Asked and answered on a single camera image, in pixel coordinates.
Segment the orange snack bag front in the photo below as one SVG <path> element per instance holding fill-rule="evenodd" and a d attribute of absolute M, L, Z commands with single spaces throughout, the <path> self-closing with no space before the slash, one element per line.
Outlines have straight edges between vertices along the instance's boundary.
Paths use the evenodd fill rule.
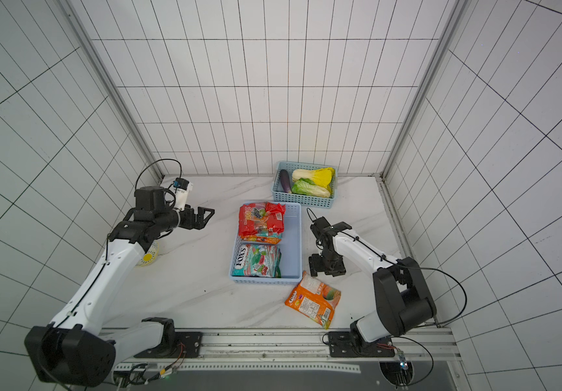
<path fill-rule="evenodd" d="M 341 291 L 304 271 L 301 281 L 293 288 L 284 304 L 322 328 L 329 329 L 340 299 Z"/>

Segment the large light blue basket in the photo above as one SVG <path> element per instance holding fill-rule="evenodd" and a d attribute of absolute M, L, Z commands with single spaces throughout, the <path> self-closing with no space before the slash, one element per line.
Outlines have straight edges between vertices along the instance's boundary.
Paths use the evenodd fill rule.
<path fill-rule="evenodd" d="M 269 201 L 249 201 L 245 204 L 253 202 L 269 202 Z M 299 283 L 303 275 L 302 265 L 302 208 L 299 203 L 292 202 L 271 202 L 286 206 L 284 215 L 285 231 L 283 238 L 279 244 L 282 254 L 280 261 L 280 278 L 248 278 L 231 276 L 234 257 L 241 244 L 262 244 L 243 242 L 238 236 L 235 239 L 235 246 L 230 262 L 229 278 L 236 283 L 259 283 L 259 284 L 289 284 L 295 285 Z"/>

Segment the teal red Fox's candy bag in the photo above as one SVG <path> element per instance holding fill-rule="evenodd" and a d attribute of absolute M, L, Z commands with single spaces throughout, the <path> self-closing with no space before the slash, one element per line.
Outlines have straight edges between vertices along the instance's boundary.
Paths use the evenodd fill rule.
<path fill-rule="evenodd" d="M 241 244 L 234 257 L 231 276 L 280 278 L 282 254 L 274 244 Z"/>

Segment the orange candy bag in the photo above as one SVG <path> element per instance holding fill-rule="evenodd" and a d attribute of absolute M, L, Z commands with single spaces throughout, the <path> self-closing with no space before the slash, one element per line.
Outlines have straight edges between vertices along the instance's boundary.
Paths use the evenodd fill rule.
<path fill-rule="evenodd" d="M 263 244 L 279 244 L 282 240 L 281 237 L 268 237 L 268 236 L 241 236 L 243 242 L 249 243 L 263 243 Z"/>

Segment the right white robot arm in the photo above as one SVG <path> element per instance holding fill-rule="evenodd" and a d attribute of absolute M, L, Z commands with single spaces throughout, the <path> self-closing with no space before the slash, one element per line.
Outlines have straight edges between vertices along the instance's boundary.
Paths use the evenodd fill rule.
<path fill-rule="evenodd" d="M 351 261 L 372 277 L 375 311 L 354 321 L 347 332 L 330 332 L 333 357 L 393 357 L 389 344 L 411 329 L 434 318 L 437 308 L 424 274 L 411 257 L 398 259 L 364 241 L 347 223 L 331 225 L 317 218 L 310 229 L 319 253 L 309 257 L 310 274 L 338 277 Z"/>

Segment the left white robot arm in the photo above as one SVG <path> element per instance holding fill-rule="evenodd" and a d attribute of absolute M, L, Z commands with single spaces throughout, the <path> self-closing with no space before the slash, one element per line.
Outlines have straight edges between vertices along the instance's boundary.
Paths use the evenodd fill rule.
<path fill-rule="evenodd" d="M 95 387 L 113 368 L 137 354 L 160 357 L 178 348 L 173 320 L 147 318 L 135 327 L 101 337 L 108 309 L 126 277 L 152 245 L 174 229 L 202 230 L 215 211 L 187 203 L 193 185 L 177 179 L 173 187 L 135 190 L 135 206 L 108 234 L 97 264 L 77 293 L 46 326 L 34 326 L 25 348 L 38 379 L 64 388 Z"/>

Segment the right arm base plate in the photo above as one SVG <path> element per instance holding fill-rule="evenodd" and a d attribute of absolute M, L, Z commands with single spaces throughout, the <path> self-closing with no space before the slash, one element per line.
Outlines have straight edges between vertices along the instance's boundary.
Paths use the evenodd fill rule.
<path fill-rule="evenodd" d="M 351 331 L 328 332 L 323 343 L 331 358 L 393 358 L 396 353 L 388 340 L 367 343 Z"/>

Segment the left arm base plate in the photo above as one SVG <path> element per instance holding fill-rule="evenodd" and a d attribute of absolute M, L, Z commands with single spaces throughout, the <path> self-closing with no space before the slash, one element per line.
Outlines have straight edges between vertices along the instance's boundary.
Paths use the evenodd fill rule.
<path fill-rule="evenodd" d="M 202 346 L 202 332 L 175 332 L 170 358 L 199 358 Z"/>

